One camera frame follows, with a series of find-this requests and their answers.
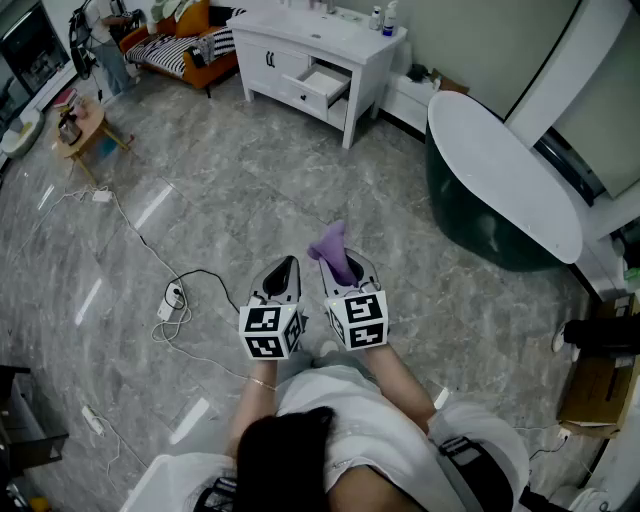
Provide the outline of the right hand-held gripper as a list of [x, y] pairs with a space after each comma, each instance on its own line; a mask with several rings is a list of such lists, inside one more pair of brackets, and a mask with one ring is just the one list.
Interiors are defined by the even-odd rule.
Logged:
[[347, 262], [357, 287], [340, 285], [329, 263], [319, 259], [329, 323], [346, 350], [385, 345], [389, 331], [386, 294], [371, 261], [348, 249]]

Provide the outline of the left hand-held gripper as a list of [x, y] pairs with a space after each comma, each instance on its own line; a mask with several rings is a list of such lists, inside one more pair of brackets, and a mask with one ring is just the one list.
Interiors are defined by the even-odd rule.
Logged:
[[[289, 255], [270, 263], [252, 281], [250, 294], [264, 299], [299, 300], [298, 259]], [[303, 333], [297, 303], [260, 304], [252, 298], [239, 313], [239, 338], [251, 360], [288, 360]]]

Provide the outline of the purple cloth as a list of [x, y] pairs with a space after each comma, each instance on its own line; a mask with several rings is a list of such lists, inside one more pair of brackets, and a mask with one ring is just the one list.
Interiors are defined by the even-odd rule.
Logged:
[[313, 242], [307, 249], [307, 254], [318, 261], [323, 258], [334, 273], [335, 281], [342, 286], [356, 286], [357, 278], [349, 266], [345, 246], [345, 222], [338, 220], [328, 226], [325, 235], [317, 242]]

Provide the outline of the person's left forearm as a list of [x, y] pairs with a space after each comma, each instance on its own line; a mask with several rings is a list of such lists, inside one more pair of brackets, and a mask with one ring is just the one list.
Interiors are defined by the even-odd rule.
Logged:
[[229, 429], [226, 453], [237, 457], [238, 445], [246, 429], [276, 411], [277, 361], [256, 361], [246, 378]]

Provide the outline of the person's right forearm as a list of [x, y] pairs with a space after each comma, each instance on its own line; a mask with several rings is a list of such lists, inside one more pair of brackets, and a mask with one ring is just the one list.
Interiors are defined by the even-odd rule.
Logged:
[[382, 394], [427, 434], [436, 407], [394, 348], [389, 344], [368, 348], [364, 356]]

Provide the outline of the person's jeans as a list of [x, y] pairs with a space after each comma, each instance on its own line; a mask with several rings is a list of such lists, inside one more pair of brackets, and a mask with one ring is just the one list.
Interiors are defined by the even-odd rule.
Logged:
[[357, 371], [364, 379], [373, 384], [377, 383], [371, 371], [364, 365], [360, 358], [349, 355], [347, 352], [332, 350], [325, 355], [313, 355], [300, 350], [296, 351], [288, 360], [278, 363], [277, 385], [283, 385], [299, 373], [311, 369], [336, 368], [344, 366]]

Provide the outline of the white power strip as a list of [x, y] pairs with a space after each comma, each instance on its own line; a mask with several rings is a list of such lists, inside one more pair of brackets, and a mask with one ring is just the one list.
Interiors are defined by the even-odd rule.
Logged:
[[85, 405], [81, 410], [82, 416], [89, 427], [100, 437], [104, 436], [104, 426], [101, 418], [93, 411], [93, 409]]
[[161, 299], [157, 316], [161, 321], [169, 321], [174, 312], [182, 311], [185, 307], [185, 297], [182, 287], [177, 282], [170, 282]]

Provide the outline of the person's white shirt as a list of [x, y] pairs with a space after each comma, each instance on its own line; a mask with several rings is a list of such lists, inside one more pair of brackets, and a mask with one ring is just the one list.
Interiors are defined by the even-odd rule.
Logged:
[[277, 385], [275, 413], [246, 429], [236, 458], [228, 443], [156, 458], [121, 512], [513, 512], [529, 480], [505, 421], [455, 403], [425, 434], [344, 366]]

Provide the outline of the white bathtub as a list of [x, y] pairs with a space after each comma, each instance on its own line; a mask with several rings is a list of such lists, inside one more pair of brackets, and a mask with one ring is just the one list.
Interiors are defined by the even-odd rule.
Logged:
[[514, 272], [579, 259], [582, 227], [566, 189], [492, 112], [440, 91], [427, 120], [430, 204], [447, 238]]

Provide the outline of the low white cabinet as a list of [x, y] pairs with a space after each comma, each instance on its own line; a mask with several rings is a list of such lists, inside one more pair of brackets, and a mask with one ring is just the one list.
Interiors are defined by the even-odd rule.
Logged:
[[440, 78], [436, 78], [434, 82], [429, 79], [414, 82], [406, 75], [391, 73], [381, 109], [425, 135], [428, 105], [440, 86]]

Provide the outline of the small open cardboard box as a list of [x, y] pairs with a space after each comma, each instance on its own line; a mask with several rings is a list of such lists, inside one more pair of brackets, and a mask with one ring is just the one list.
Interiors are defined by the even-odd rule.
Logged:
[[469, 87], [457, 83], [453, 79], [438, 71], [436, 68], [432, 70], [430, 79], [438, 91], [454, 91], [463, 95], [467, 95], [470, 90]]

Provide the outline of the orange sofa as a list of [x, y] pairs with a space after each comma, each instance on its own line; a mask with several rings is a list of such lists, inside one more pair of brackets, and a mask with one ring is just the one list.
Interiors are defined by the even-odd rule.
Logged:
[[[209, 0], [209, 6], [219, 6], [219, 5], [215, 5], [213, 3], [213, 0]], [[202, 36], [208, 33], [213, 33], [216, 32], [218, 30], [220, 30], [223, 27], [210, 27], [204, 31], [203, 33], [201, 33], [198, 36]], [[124, 39], [119, 43], [119, 47], [122, 51], [122, 53], [124, 54], [125, 57], [125, 52], [129, 49], [131, 49], [134, 45], [136, 45], [137, 43], [141, 42], [143, 39], [145, 39], [147, 36], [153, 35], [153, 34], [167, 34], [167, 35], [173, 35], [175, 37], [176, 36], [176, 21], [173, 18], [169, 18], [169, 19], [165, 19], [159, 23], [154, 23], [151, 20], [151, 16], [150, 16], [150, 11], [149, 11], [149, 16], [147, 18], [147, 23], [144, 27], [142, 28], [137, 28], [135, 29], [131, 34], [127, 35], [124, 37]], [[195, 62], [194, 62], [194, 58], [191, 57], [188, 53], [184, 53], [184, 62], [185, 62], [185, 72], [184, 72], [184, 76], [182, 78], [178, 78], [172, 75], [169, 75], [168, 73], [155, 68], [153, 66], [149, 66], [149, 65], [139, 65], [139, 64], [133, 64], [133, 63], [129, 63], [127, 61], [127, 63], [129, 64], [133, 64], [137, 67], [141, 66], [143, 68], [148, 68], [150, 70], [156, 71], [156, 72], [160, 72], [163, 73], [165, 75], [174, 77], [176, 79], [179, 79], [187, 84], [192, 85], [194, 88], [196, 89], [203, 89], [205, 91], [207, 91], [209, 89], [209, 86], [216, 81], [217, 79], [221, 78], [224, 74], [226, 74], [227, 72], [235, 69], [238, 66], [238, 59], [237, 59], [237, 55], [236, 55], [236, 48], [234, 51], [232, 51], [231, 53], [228, 53], [216, 60], [214, 60], [211, 64], [205, 66], [204, 68], [200, 68], [197, 69], [195, 67]]]

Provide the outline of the wooden side table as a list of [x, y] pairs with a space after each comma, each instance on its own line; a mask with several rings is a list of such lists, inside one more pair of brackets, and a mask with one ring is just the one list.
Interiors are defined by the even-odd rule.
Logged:
[[[129, 151], [130, 147], [113, 131], [106, 118], [105, 109], [101, 104], [88, 96], [78, 96], [77, 100], [76, 106], [80, 108], [80, 113], [76, 113], [76, 108], [67, 110], [58, 121], [55, 148], [62, 158], [69, 159], [74, 164], [77, 164], [88, 177], [89, 182], [92, 185], [96, 185], [97, 182], [94, 176], [82, 160], [84, 153], [93, 146], [100, 136], [110, 138], [124, 151]], [[63, 137], [62, 128], [69, 121], [70, 116], [75, 116], [71, 122], [79, 132], [78, 135], [71, 136], [71, 144], [67, 143]]]

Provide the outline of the white vanity cabinet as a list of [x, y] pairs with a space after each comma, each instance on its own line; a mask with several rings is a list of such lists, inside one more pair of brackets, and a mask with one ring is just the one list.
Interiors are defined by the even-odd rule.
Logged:
[[[315, 63], [351, 78], [329, 108], [328, 121], [295, 108], [342, 131], [345, 149], [353, 144], [361, 115], [370, 111], [372, 118], [377, 117], [396, 48], [407, 36], [404, 27], [396, 28], [392, 37], [383, 36], [369, 28], [368, 16], [348, 9], [328, 14], [324, 5], [255, 10], [231, 19], [228, 26], [248, 102], [259, 93], [295, 108], [283, 98], [281, 77], [298, 77]], [[267, 51], [274, 52], [275, 69], [266, 64]]]

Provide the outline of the black white striped blanket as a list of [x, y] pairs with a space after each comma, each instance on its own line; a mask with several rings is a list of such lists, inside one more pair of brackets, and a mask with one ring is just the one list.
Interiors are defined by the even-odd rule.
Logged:
[[129, 63], [149, 65], [169, 75], [182, 78], [185, 72], [184, 53], [194, 58], [197, 69], [235, 50], [230, 28], [202, 36], [177, 38], [167, 34], [153, 34], [125, 52]]

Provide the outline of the black bag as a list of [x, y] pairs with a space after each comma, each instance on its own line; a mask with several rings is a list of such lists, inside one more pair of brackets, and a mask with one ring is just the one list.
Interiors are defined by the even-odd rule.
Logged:
[[571, 320], [565, 324], [563, 336], [565, 343], [585, 353], [639, 355], [640, 314]]

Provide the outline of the dark metal kettle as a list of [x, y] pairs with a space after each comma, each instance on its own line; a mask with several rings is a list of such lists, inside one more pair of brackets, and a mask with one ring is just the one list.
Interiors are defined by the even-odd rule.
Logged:
[[60, 140], [69, 146], [74, 145], [82, 136], [82, 129], [76, 123], [76, 116], [64, 113], [58, 123]]

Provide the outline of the dark patterned cushion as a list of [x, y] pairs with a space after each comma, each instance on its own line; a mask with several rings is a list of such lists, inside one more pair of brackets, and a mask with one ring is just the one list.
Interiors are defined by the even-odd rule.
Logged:
[[237, 17], [246, 10], [242, 7], [212, 6], [208, 8], [208, 21], [210, 27], [224, 27], [227, 22]]

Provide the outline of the orange cushion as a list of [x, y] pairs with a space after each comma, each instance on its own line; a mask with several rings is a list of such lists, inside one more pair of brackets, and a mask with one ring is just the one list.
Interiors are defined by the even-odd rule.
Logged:
[[178, 38], [198, 36], [209, 28], [209, 0], [197, 0], [176, 22]]

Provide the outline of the black metal stand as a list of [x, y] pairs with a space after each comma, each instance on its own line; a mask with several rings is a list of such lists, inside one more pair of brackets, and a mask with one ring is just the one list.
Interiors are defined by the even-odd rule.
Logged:
[[61, 461], [69, 438], [66, 432], [45, 430], [19, 388], [19, 374], [29, 375], [30, 370], [0, 365], [0, 473], [7, 479]]

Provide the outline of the black television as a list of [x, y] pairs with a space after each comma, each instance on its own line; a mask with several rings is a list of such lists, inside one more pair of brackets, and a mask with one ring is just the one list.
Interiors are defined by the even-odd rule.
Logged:
[[0, 12], [0, 55], [31, 97], [69, 62], [41, 0], [12, 0]]

